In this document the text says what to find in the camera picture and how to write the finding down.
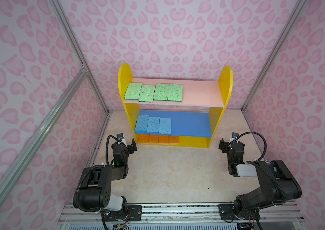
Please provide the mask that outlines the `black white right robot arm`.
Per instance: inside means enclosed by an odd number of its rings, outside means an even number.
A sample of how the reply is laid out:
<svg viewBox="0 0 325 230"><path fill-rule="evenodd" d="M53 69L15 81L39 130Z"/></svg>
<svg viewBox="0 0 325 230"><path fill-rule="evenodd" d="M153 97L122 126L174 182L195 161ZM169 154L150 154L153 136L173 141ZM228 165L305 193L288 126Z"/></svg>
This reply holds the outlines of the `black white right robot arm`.
<svg viewBox="0 0 325 230"><path fill-rule="evenodd" d="M229 175L257 178L259 183L257 189L238 195L231 209L223 209L222 220L257 218L262 209L301 197L302 189L283 161L244 162L245 144L234 139L220 140L218 149L227 155Z"/></svg>

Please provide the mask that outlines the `orange sponge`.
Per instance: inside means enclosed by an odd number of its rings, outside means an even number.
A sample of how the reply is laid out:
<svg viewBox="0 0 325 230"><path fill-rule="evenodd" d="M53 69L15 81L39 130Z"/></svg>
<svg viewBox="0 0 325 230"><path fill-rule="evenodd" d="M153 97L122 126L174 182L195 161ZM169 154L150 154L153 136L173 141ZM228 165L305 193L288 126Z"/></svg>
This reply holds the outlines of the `orange sponge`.
<svg viewBox="0 0 325 230"><path fill-rule="evenodd" d="M170 145L179 145L179 136L169 136Z"/></svg>
<svg viewBox="0 0 325 230"><path fill-rule="evenodd" d="M168 145L169 144L169 136L167 135L159 135L159 144Z"/></svg>
<svg viewBox="0 0 325 230"><path fill-rule="evenodd" d="M148 134L139 134L138 143L139 144L148 144L150 135Z"/></svg>
<svg viewBox="0 0 325 230"><path fill-rule="evenodd" d="M149 135L149 144L158 144L159 143L159 135Z"/></svg>

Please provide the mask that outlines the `green sponge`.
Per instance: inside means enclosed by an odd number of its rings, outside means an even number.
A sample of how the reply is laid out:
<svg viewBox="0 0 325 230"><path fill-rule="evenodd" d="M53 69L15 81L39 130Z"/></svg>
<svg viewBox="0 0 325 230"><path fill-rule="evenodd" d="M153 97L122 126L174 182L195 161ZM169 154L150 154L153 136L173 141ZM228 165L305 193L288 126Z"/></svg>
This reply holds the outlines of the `green sponge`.
<svg viewBox="0 0 325 230"><path fill-rule="evenodd" d="M170 84L168 91L168 101L181 102L183 100L183 85Z"/></svg>
<svg viewBox="0 0 325 230"><path fill-rule="evenodd" d="M130 83L127 87L124 98L126 100L137 100L139 99L140 90L142 83Z"/></svg>
<svg viewBox="0 0 325 230"><path fill-rule="evenodd" d="M155 85L142 85L138 101L152 103L155 92Z"/></svg>
<svg viewBox="0 0 325 230"><path fill-rule="evenodd" d="M170 84L157 83L154 91L154 101L167 101Z"/></svg>

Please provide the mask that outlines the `green sponge bottom front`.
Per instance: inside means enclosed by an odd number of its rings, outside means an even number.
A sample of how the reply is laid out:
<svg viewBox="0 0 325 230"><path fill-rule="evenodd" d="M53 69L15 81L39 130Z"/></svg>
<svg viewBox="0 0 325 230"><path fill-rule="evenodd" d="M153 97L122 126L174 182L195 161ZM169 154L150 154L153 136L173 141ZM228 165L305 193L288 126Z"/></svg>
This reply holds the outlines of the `green sponge bottom front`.
<svg viewBox="0 0 325 230"><path fill-rule="evenodd" d="M138 101L152 103L155 92L155 85L142 85Z"/></svg>

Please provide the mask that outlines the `blue sponge front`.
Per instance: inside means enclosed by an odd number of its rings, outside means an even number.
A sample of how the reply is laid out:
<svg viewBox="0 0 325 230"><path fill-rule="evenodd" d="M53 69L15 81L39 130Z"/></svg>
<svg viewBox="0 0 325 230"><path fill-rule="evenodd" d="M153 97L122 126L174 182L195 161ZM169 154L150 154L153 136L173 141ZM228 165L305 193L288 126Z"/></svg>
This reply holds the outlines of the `blue sponge front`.
<svg viewBox="0 0 325 230"><path fill-rule="evenodd" d="M171 119L160 118L159 120L159 134L171 134Z"/></svg>

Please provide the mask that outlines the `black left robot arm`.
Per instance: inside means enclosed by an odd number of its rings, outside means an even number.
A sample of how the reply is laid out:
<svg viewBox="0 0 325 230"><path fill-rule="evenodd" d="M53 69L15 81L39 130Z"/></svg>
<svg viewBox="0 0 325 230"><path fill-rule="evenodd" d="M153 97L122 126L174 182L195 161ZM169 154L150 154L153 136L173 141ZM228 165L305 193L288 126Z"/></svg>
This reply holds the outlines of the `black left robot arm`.
<svg viewBox="0 0 325 230"><path fill-rule="evenodd" d="M129 172L129 156L137 151L135 140L126 145L123 140L112 144L113 163L84 168L73 197L73 206L83 212L98 212L102 219L111 217L116 221L129 218L125 197L112 194L112 182L123 180Z"/></svg>

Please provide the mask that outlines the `blue sponge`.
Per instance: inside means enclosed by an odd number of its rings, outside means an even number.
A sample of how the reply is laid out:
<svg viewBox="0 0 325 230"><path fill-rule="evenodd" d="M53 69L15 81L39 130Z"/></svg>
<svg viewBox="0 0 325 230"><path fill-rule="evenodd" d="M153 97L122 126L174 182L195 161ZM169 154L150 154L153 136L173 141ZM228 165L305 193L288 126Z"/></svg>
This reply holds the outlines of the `blue sponge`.
<svg viewBox="0 0 325 230"><path fill-rule="evenodd" d="M146 132L148 128L149 116L139 115L137 118L135 131L137 132Z"/></svg>
<svg viewBox="0 0 325 230"><path fill-rule="evenodd" d="M160 118L159 120L159 134L171 134L171 119Z"/></svg>
<svg viewBox="0 0 325 230"><path fill-rule="evenodd" d="M160 124L160 117L149 117L147 133L153 133L153 134L159 133L159 124Z"/></svg>

